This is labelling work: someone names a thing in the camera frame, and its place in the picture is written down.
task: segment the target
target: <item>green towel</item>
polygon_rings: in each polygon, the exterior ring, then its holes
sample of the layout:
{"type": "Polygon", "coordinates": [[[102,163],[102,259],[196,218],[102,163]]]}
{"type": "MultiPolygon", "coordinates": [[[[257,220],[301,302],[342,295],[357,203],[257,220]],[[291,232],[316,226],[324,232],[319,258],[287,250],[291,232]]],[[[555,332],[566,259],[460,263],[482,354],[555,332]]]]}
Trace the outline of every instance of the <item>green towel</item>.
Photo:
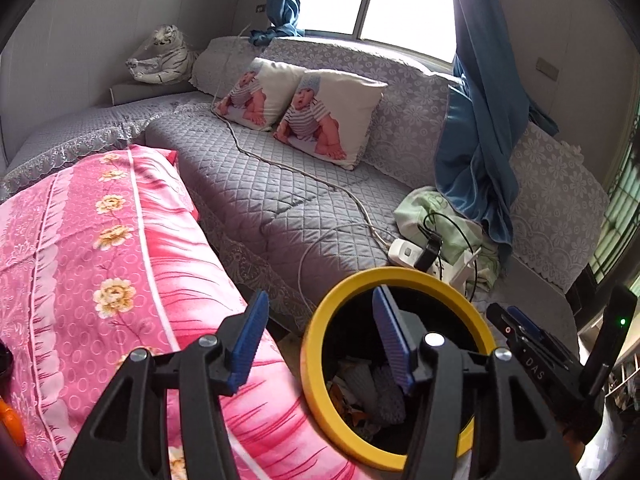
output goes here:
{"type": "MultiPolygon", "coordinates": [[[[482,227],[460,216],[434,187],[413,190],[394,211],[398,230],[408,240],[425,247],[427,240],[418,229],[424,218],[431,212],[447,216],[453,220],[469,240],[473,251],[481,248],[478,256],[478,286],[489,290],[500,275],[498,247],[482,232],[482,227]]],[[[455,264],[460,255],[468,249],[464,238],[450,221],[433,215],[426,224],[442,236],[440,256],[448,263],[455,264]]]]}

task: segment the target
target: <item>window frame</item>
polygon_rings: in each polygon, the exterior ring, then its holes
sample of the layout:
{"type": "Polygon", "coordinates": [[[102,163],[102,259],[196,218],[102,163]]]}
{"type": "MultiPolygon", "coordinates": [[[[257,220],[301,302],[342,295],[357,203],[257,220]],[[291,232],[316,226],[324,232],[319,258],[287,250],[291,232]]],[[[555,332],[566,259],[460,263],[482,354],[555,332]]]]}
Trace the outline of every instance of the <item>window frame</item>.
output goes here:
{"type": "Polygon", "coordinates": [[[328,40],[342,40],[342,41],[348,41],[351,43],[359,43],[359,44],[366,44],[370,46],[376,46],[380,48],[386,48],[387,50],[392,50],[395,52],[399,52],[400,54],[404,54],[405,56],[409,56],[415,59],[416,61],[422,63],[423,65],[425,65],[427,68],[429,68],[434,72],[444,72],[449,75],[453,74],[453,63],[448,63],[447,61],[444,61],[437,57],[429,56],[428,54],[424,54],[416,50],[404,48],[402,46],[394,45],[392,43],[382,43],[380,41],[363,40],[360,36],[362,34],[362,29],[364,28],[364,20],[367,16],[367,12],[369,11],[370,3],[371,3],[371,0],[360,1],[360,8],[358,9],[358,15],[356,17],[356,22],[353,25],[353,31],[351,34],[345,34],[343,32],[330,32],[328,30],[314,30],[314,29],[308,28],[308,29],[305,29],[305,36],[310,38],[325,38],[328,40]]]}

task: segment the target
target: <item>gray quilted sofa cover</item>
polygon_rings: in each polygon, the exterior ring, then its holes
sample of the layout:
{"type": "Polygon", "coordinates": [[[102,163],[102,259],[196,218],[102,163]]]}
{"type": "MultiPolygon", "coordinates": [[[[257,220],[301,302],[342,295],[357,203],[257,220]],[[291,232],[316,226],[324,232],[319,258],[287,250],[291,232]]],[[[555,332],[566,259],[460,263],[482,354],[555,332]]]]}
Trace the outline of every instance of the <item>gray quilted sofa cover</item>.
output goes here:
{"type": "MultiPolygon", "coordinates": [[[[388,83],[372,117],[363,161],[354,171],[299,152],[270,134],[239,125],[234,131],[244,150],[348,188],[364,202],[375,225],[396,234],[392,214],[396,206],[412,189],[434,185],[433,154],[444,124],[449,85],[457,82],[396,54],[309,38],[274,40],[262,56],[388,83]]],[[[289,328],[301,332],[311,316],[298,292],[305,251],[300,282],[305,297],[315,304],[347,275],[387,264],[385,251],[364,226],[334,230],[310,248],[332,228],[363,221],[353,200],[315,179],[242,154],[226,124],[210,112],[164,116],[149,124],[145,138],[149,146],[180,152],[180,175],[225,269],[235,282],[267,290],[274,311],[288,318],[289,328]]],[[[512,274],[519,286],[501,278],[495,290],[504,301],[531,304],[527,298],[546,286],[545,304],[524,310],[576,348],[575,325],[562,292],[593,253],[606,194],[579,161],[561,153],[559,143],[532,124],[514,150],[512,166],[524,191],[512,209],[516,226],[512,274]],[[564,173],[552,174],[548,171],[552,165],[564,173]],[[552,177],[555,182],[565,177],[566,182],[550,186],[552,177]],[[584,189],[577,190],[572,182],[584,182],[584,189]],[[550,187],[552,193],[540,193],[550,187]],[[562,212],[564,203],[571,204],[567,212],[571,218],[560,239],[555,223],[560,214],[552,207],[557,205],[562,212]],[[578,216],[587,212],[592,218],[582,221],[578,216]]]]}
{"type": "Polygon", "coordinates": [[[143,140],[149,121],[210,104],[201,92],[167,95],[114,107],[88,108],[41,124],[24,141],[0,180],[0,203],[92,153],[143,140]]]}

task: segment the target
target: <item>knit hat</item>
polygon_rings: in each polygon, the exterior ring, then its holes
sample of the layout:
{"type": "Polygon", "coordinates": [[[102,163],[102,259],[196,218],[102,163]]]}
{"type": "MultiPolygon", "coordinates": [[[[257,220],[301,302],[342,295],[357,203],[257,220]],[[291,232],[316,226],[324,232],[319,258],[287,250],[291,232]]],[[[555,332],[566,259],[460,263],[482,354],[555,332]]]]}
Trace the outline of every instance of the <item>knit hat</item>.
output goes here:
{"type": "Polygon", "coordinates": [[[256,57],[251,64],[249,65],[249,68],[246,69],[247,72],[254,72],[255,74],[257,74],[258,72],[260,72],[260,69],[262,68],[262,60],[259,57],[256,57]]]}
{"type": "Polygon", "coordinates": [[[298,85],[298,91],[306,88],[313,90],[314,94],[318,94],[320,91],[320,76],[313,73],[306,73],[303,75],[300,84],[298,85]]]}

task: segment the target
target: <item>cable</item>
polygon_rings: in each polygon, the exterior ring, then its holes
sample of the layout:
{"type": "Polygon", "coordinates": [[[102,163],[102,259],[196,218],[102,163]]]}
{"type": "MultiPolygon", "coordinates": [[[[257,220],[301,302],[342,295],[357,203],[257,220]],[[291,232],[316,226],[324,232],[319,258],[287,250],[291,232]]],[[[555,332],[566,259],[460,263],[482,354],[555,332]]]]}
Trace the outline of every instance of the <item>cable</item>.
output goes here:
{"type": "Polygon", "coordinates": [[[359,226],[359,227],[366,226],[369,229],[374,228],[374,229],[376,229],[378,231],[382,231],[383,233],[391,235],[393,238],[397,238],[398,237],[395,233],[393,233],[393,232],[391,232],[391,231],[389,231],[387,229],[383,229],[381,227],[372,226],[371,224],[368,224],[366,222],[351,222],[351,223],[348,223],[348,224],[341,224],[341,225],[337,225],[335,227],[332,227],[327,232],[322,234],[321,237],[318,238],[318,240],[315,240],[311,245],[309,245],[309,247],[306,248],[305,252],[302,253],[302,257],[300,258],[300,263],[298,264],[298,292],[300,294],[300,297],[302,298],[303,303],[305,304],[305,306],[307,307],[307,309],[309,310],[309,312],[311,314],[313,314],[314,311],[311,309],[311,306],[308,304],[308,302],[307,302],[307,300],[305,298],[305,295],[302,293],[302,264],[305,261],[306,256],[309,254],[311,249],[313,249],[313,247],[315,247],[322,240],[327,238],[328,235],[332,234],[334,231],[338,231],[338,230],[343,229],[345,227],[356,227],[356,226],[359,226]]]}
{"type": "MultiPolygon", "coordinates": [[[[247,24],[241,31],[240,34],[238,34],[234,40],[234,42],[231,45],[231,49],[229,50],[229,54],[228,56],[226,56],[226,60],[225,60],[225,64],[223,66],[222,69],[222,75],[220,76],[220,78],[218,79],[218,87],[216,88],[216,93],[213,95],[213,102],[216,102],[216,99],[218,98],[218,91],[220,90],[220,84],[222,82],[222,78],[225,76],[226,73],[226,66],[229,63],[229,59],[231,58],[231,54],[233,53],[233,50],[236,47],[236,41],[242,36],[242,33],[248,29],[248,27],[251,25],[251,23],[247,24]]],[[[343,186],[340,186],[338,184],[332,184],[331,182],[324,180],[322,178],[319,178],[315,175],[312,175],[311,173],[307,173],[306,171],[303,170],[299,170],[298,168],[294,168],[293,166],[289,166],[288,164],[284,164],[282,162],[275,162],[274,160],[269,160],[268,158],[264,158],[263,156],[257,155],[257,153],[252,153],[249,152],[248,150],[245,150],[244,148],[240,147],[240,143],[238,141],[238,138],[236,137],[236,132],[233,128],[233,126],[231,125],[231,123],[225,119],[224,117],[220,116],[214,109],[213,104],[211,106],[211,111],[213,112],[213,114],[219,118],[220,120],[222,120],[225,124],[226,127],[229,129],[229,131],[231,132],[231,136],[234,139],[234,142],[236,144],[236,148],[238,149],[238,151],[240,153],[243,153],[244,155],[247,156],[252,156],[253,158],[256,158],[258,160],[261,160],[262,162],[265,162],[267,164],[273,164],[274,166],[277,166],[283,170],[287,170],[287,171],[291,171],[293,173],[299,173],[301,175],[304,175],[306,177],[309,177],[313,180],[315,180],[316,182],[319,182],[320,184],[324,184],[325,186],[337,190],[339,189],[340,191],[346,193],[348,195],[349,198],[351,198],[354,202],[355,205],[358,207],[358,209],[360,210],[360,213],[362,215],[362,217],[364,218],[365,223],[367,224],[367,226],[369,227],[369,230],[371,231],[371,235],[376,239],[376,241],[379,244],[382,244],[382,246],[385,248],[386,251],[389,250],[389,248],[391,247],[391,244],[389,242],[387,242],[384,238],[382,238],[379,234],[378,231],[376,230],[376,226],[373,225],[373,222],[371,221],[371,217],[369,215],[369,211],[367,211],[367,208],[365,207],[365,205],[360,201],[360,199],[355,196],[351,191],[349,191],[348,189],[346,189],[343,186]]]]}
{"type": "MultiPolygon", "coordinates": [[[[474,253],[474,248],[472,247],[471,243],[469,242],[468,238],[465,236],[465,234],[462,232],[462,229],[460,228],[460,226],[458,224],[456,224],[451,218],[449,218],[447,215],[443,215],[442,213],[438,213],[436,211],[431,211],[429,213],[427,213],[427,215],[422,219],[422,225],[418,224],[418,230],[426,237],[427,234],[423,231],[427,230],[430,231],[429,227],[427,227],[426,221],[428,219],[431,219],[431,221],[433,222],[433,227],[434,230],[437,231],[438,230],[438,225],[436,224],[435,219],[433,218],[434,216],[442,216],[443,218],[446,218],[452,225],[453,227],[455,227],[458,232],[460,233],[460,235],[464,238],[465,242],[466,242],[466,246],[469,248],[469,250],[471,251],[471,254],[474,253]]],[[[469,296],[469,299],[467,300],[469,303],[471,303],[471,301],[473,300],[475,294],[476,294],[476,287],[478,286],[478,261],[477,259],[474,260],[474,273],[475,273],[475,277],[474,277],[474,287],[471,290],[471,295],[469,296]]],[[[440,279],[442,279],[442,270],[440,271],[440,279]]]]}
{"type": "Polygon", "coordinates": [[[442,258],[440,257],[440,253],[438,253],[438,265],[440,266],[440,281],[442,281],[442,258]]]}
{"type": "MultiPolygon", "coordinates": [[[[321,235],[321,237],[318,238],[318,240],[315,240],[311,245],[309,245],[309,247],[306,248],[305,252],[302,254],[302,257],[300,258],[300,263],[298,264],[298,292],[300,294],[300,298],[302,298],[303,303],[305,304],[306,308],[309,310],[309,312],[311,314],[313,314],[313,310],[311,309],[311,306],[309,305],[308,301],[305,298],[305,295],[302,293],[302,284],[301,284],[301,280],[302,280],[302,264],[305,261],[306,256],[309,254],[309,251],[316,246],[316,244],[318,244],[319,242],[321,242],[322,240],[324,240],[329,234],[333,233],[334,230],[338,231],[340,229],[343,229],[345,227],[355,227],[355,226],[366,226],[369,231],[371,232],[371,235],[373,236],[373,238],[375,239],[375,241],[382,247],[382,249],[387,252],[389,250],[389,248],[391,247],[391,244],[389,242],[387,242],[382,236],[380,236],[379,231],[386,233],[388,235],[391,235],[393,238],[398,238],[398,235],[396,233],[393,233],[387,229],[384,228],[380,228],[378,226],[375,226],[373,224],[373,222],[371,221],[371,217],[369,215],[369,211],[367,211],[367,208],[365,207],[365,205],[362,203],[362,201],[355,196],[350,190],[346,189],[343,186],[340,186],[338,184],[333,184],[327,180],[324,180],[322,178],[319,178],[313,174],[307,173],[306,171],[303,170],[299,170],[298,168],[294,168],[293,166],[289,166],[288,164],[284,164],[282,162],[275,162],[274,160],[269,160],[268,158],[265,158],[263,156],[258,155],[257,153],[252,153],[249,152],[248,150],[242,148],[240,146],[240,143],[238,141],[238,137],[236,136],[236,131],[234,130],[233,126],[231,125],[231,122],[229,122],[226,118],[222,117],[221,115],[219,115],[214,108],[214,103],[216,102],[217,98],[218,98],[218,91],[220,90],[220,85],[222,84],[222,79],[226,74],[226,67],[228,65],[229,59],[231,58],[231,55],[236,47],[236,41],[242,36],[242,33],[247,30],[247,28],[251,25],[251,23],[249,23],[245,28],[243,28],[240,33],[236,36],[234,42],[232,43],[231,49],[229,50],[229,54],[228,56],[226,56],[226,60],[225,60],[225,64],[223,66],[222,69],[222,74],[220,75],[220,78],[218,79],[218,86],[216,88],[216,92],[213,95],[213,102],[211,105],[211,111],[212,113],[219,118],[221,121],[223,121],[226,124],[226,127],[229,129],[229,132],[231,133],[231,136],[233,137],[234,143],[236,144],[236,148],[238,149],[238,151],[246,156],[250,156],[253,158],[256,158],[257,160],[260,160],[264,163],[267,164],[271,164],[274,166],[277,166],[278,168],[281,168],[283,170],[287,170],[287,171],[291,171],[292,173],[299,173],[303,176],[309,177],[313,180],[315,180],[316,182],[319,182],[320,184],[324,184],[325,186],[329,187],[330,189],[334,189],[334,190],[340,190],[344,193],[346,193],[348,195],[349,198],[351,198],[355,205],[358,207],[364,222],[351,222],[348,224],[341,224],[338,225],[336,227],[331,228],[329,231],[325,232],[324,234],[321,235]]],[[[442,279],[442,265],[440,266],[440,279],[442,279]]]]}
{"type": "Polygon", "coordinates": [[[385,248],[385,250],[387,251],[389,250],[389,248],[391,247],[391,244],[378,234],[378,230],[382,230],[382,229],[379,229],[375,225],[373,225],[373,222],[371,221],[371,217],[369,216],[369,212],[367,211],[367,208],[360,201],[360,199],[357,196],[355,196],[351,191],[337,184],[332,184],[331,182],[324,180],[323,178],[318,178],[315,175],[312,175],[311,173],[307,173],[306,171],[299,170],[298,168],[289,166],[288,164],[275,162],[274,160],[269,160],[268,158],[264,158],[263,156],[257,155],[256,153],[248,152],[246,149],[240,147],[240,144],[238,143],[238,138],[236,137],[236,132],[234,131],[234,128],[231,125],[231,123],[227,121],[224,117],[220,116],[218,113],[214,112],[214,114],[220,120],[225,122],[226,126],[229,128],[229,131],[231,132],[231,136],[234,138],[236,148],[240,153],[244,153],[247,156],[252,156],[253,158],[257,158],[258,160],[266,162],[267,164],[273,164],[274,166],[282,168],[283,170],[288,170],[288,171],[292,171],[293,173],[299,173],[301,175],[308,176],[309,178],[312,178],[313,180],[315,180],[316,182],[319,182],[320,184],[324,184],[325,186],[330,187],[332,189],[339,189],[340,191],[343,191],[344,193],[346,193],[355,202],[356,206],[360,210],[360,213],[364,217],[364,223],[369,227],[369,230],[371,231],[371,235],[376,239],[378,243],[380,243],[385,248]]]}

